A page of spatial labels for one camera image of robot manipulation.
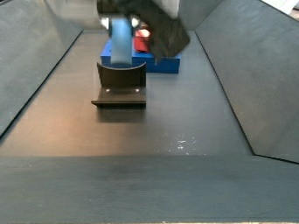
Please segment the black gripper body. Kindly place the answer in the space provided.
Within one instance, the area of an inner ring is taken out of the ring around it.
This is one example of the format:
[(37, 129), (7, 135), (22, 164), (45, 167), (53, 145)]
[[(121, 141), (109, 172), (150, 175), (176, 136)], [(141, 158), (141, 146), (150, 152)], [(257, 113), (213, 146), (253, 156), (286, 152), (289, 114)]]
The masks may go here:
[(149, 29), (148, 50), (157, 59), (176, 56), (189, 44), (181, 20), (170, 17), (153, 0), (97, 0), (97, 14), (138, 17)]

